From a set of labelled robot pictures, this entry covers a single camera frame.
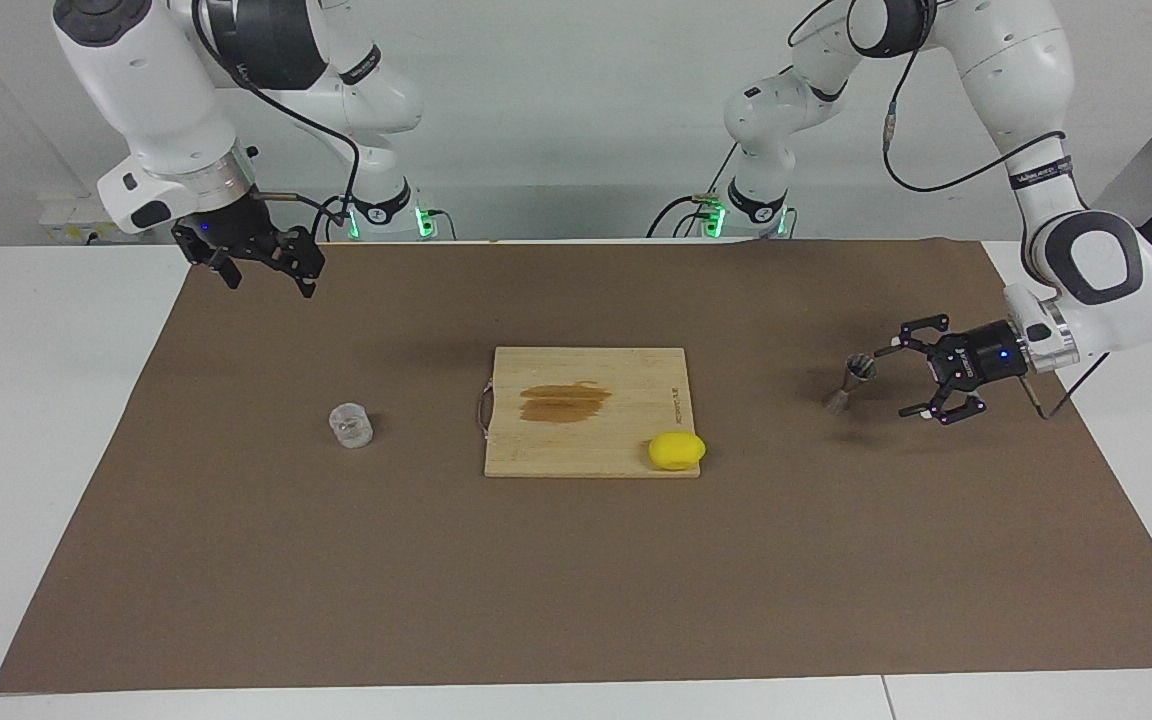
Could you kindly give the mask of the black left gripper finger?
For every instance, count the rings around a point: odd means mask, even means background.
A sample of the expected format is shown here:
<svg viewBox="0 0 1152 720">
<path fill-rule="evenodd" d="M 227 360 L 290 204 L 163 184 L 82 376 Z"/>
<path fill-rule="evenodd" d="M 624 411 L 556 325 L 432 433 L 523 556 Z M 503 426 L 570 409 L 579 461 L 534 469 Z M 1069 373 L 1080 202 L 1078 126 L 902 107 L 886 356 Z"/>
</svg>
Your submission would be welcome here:
<svg viewBox="0 0 1152 720">
<path fill-rule="evenodd" d="M 952 333 L 950 316 L 933 314 L 902 323 L 895 338 L 874 351 L 874 361 L 908 350 L 927 357 L 929 361 L 958 361 L 963 350 L 957 334 Z"/>
<path fill-rule="evenodd" d="M 977 392 L 978 387 L 977 382 L 969 382 L 968 378 L 950 378 L 946 382 L 938 384 L 931 400 L 918 406 L 901 407 L 899 415 L 901 418 L 918 416 L 922 419 L 937 420 L 941 425 L 973 418 L 987 409 L 986 402 Z"/>
</svg>

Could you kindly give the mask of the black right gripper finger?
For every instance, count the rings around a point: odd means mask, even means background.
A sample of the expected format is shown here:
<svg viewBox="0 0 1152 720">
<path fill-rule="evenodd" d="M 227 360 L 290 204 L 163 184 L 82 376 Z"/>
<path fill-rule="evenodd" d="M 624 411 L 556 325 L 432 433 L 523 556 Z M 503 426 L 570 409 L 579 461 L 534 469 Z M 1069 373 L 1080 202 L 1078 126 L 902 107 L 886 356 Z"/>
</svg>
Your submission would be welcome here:
<svg viewBox="0 0 1152 720">
<path fill-rule="evenodd" d="M 288 232 L 276 232 L 273 241 L 271 270 L 291 278 L 301 296 L 311 300 L 325 266 L 314 234 L 303 225 L 293 225 Z"/>
<path fill-rule="evenodd" d="M 223 249 L 205 249 L 200 255 L 200 263 L 206 266 L 212 274 L 218 275 L 229 290 L 238 290 L 242 282 L 241 270 Z"/>
</svg>

